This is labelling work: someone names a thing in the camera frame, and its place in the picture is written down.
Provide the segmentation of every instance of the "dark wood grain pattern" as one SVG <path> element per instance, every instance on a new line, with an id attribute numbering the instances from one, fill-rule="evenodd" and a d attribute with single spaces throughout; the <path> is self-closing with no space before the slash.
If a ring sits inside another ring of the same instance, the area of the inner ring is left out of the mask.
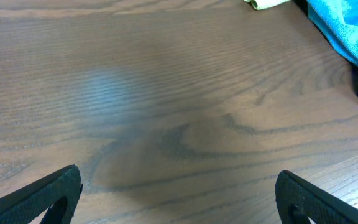
<path id="1" fill-rule="evenodd" d="M 285 169 L 358 208 L 354 86 L 292 2 L 0 0 L 0 197 L 76 164 L 73 223 L 278 223 Z"/>

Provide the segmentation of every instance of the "towel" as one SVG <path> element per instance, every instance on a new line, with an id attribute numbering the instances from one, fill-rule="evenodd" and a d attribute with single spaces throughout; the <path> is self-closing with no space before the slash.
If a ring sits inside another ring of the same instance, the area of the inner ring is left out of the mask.
<path id="1" fill-rule="evenodd" d="M 358 66 L 358 0 L 307 0 L 308 16 L 329 43 Z"/>
<path id="2" fill-rule="evenodd" d="M 251 6 L 256 10 L 267 9 L 270 7 L 274 7 L 281 3 L 285 3 L 290 0 L 244 0 L 246 2 L 250 2 Z"/>

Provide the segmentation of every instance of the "blue cloth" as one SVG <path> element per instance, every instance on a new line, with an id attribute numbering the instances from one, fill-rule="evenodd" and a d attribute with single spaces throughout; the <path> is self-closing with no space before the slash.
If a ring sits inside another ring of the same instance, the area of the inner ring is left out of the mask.
<path id="1" fill-rule="evenodd" d="M 358 66 L 358 0 L 307 0 L 308 15 L 332 47 Z"/>

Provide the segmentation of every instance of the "brown wooden surface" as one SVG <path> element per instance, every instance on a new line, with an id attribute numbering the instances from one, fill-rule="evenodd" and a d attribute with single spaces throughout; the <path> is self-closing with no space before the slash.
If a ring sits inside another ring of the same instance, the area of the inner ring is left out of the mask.
<path id="1" fill-rule="evenodd" d="M 72 223 L 278 223 L 285 169 L 358 207 L 354 76 L 292 2 L 0 0 L 0 197 L 76 164 Z"/>

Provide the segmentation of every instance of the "microfiber cloth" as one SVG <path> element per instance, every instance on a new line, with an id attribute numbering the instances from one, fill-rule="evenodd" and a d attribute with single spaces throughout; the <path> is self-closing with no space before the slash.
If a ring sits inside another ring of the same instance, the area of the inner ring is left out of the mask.
<path id="1" fill-rule="evenodd" d="M 281 3 L 285 3 L 290 0 L 244 0 L 246 2 L 250 2 L 251 6 L 256 10 L 267 9 L 270 7 L 274 7 Z"/>
<path id="2" fill-rule="evenodd" d="M 358 66 L 358 0 L 307 0 L 308 16 L 332 47 Z"/>

